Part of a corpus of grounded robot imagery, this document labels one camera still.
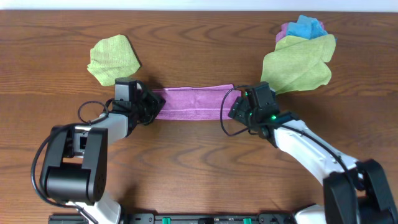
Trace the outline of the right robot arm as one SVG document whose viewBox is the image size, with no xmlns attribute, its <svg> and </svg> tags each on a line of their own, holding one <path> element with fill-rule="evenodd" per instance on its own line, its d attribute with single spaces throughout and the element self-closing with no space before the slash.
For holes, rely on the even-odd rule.
<svg viewBox="0 0 398 224">
<path fill-rule="evenodd" d="M 294 223 L 393 223 L 395 205 L 386 174 L 373 159 L 361 162 L 312 132 L 296 114 L 281 112 L 267 82 L 243 85 L 228 113 L 252 135 L 292 156 L 323 187 L 324 204 L 295 212 Z"/>
</svg>

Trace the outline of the purple microfiber cloth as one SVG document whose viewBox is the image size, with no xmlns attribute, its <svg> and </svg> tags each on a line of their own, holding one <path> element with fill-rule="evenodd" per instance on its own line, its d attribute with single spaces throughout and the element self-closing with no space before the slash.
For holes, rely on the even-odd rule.
<svg viewBox="0 0 398 224">
<path fill-rule="evenodd" d="M 209 87 L 178 87 L 154 90 L 166 100 L 157 119 L 177 121 L 228 119 L 241 91 L 233 90 L 232 84 Z"/>
</svg>

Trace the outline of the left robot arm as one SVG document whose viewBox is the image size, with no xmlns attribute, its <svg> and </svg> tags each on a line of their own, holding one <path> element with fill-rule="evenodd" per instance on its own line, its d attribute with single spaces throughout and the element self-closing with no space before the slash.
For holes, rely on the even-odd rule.
<svg viewBox="0 0 398 224">
<path fill-rule="evenodd" d="M 77 213 L 53 214 L 49 223 L 133 223 L 105 191 L 108 147 L 153 123 L 165 103 L 140 80 L 117 78 L 98 118 L 52 128 L 32 162 L 32 185 L 46 203 Z"/>
</svg>

